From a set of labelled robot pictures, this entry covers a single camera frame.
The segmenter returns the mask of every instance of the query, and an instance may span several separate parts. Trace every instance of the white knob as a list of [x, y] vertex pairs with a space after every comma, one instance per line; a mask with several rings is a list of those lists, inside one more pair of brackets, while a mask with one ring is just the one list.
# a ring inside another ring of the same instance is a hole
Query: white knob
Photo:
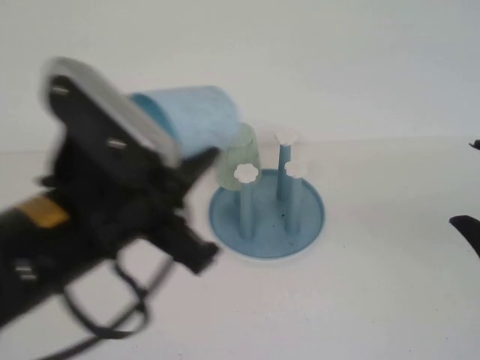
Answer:
[[283, 146], [290, 146], [297, 141], [297, 133], [292, 130], [282, 130], [275, 134], [278, 143]]
[[294, 179], [304, 178], [307, 175], [307, 166], [300, 161], [289, 161], [285, 164], [286, 174]]
[[243, 163], [237, 166], [233, 176], [242, 184], [250, 184], [257, 179], [258, 169], [251, 163]]

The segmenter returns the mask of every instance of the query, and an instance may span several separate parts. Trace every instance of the yellow label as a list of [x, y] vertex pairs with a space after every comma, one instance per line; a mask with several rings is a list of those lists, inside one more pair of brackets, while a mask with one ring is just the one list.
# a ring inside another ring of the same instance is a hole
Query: yellow label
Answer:
[[46, 196], [32, 197], [17, 208], [27, 215], [38, 227], [52, 229], [70, 219], [68, 213]]

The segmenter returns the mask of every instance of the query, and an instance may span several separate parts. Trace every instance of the white wall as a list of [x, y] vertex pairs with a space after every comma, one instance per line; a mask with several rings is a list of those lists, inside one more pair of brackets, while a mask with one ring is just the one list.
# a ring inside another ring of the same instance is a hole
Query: white wall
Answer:
[[51, 143], [55, 55], [124, 92], [222, 86], [261, 137], [478, 136], [479, 19], [478, 0], [3, 0], [0, 151]]

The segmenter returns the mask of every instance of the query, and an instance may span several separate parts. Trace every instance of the blue base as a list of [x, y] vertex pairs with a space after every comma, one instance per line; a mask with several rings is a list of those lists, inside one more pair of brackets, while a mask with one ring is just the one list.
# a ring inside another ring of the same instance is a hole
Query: blue base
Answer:
[[285, 230], [286, 203], [277, 201], [276, 169], [262, 170], [253, 189], [255, 233], [244, 240], [239, 233], [238, 192], [217, 190], [210, 203], [210, 224], [215, 235], [229, 248], [249, 257], [274, 259], [298, 253], [319, 235], [325, 220], [323, 201], [315, 188], [303, 181], [300, 232], [290, 236]]

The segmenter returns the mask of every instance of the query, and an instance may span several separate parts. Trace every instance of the light blue cup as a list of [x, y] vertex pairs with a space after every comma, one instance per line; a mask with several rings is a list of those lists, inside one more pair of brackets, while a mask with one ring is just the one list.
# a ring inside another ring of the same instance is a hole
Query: light blue cup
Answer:
[[212, 146], [226, 149], [239, 130], [235, 103], [216, 86], [147, 91], [130, 99], [178, 142], [183, 158]]

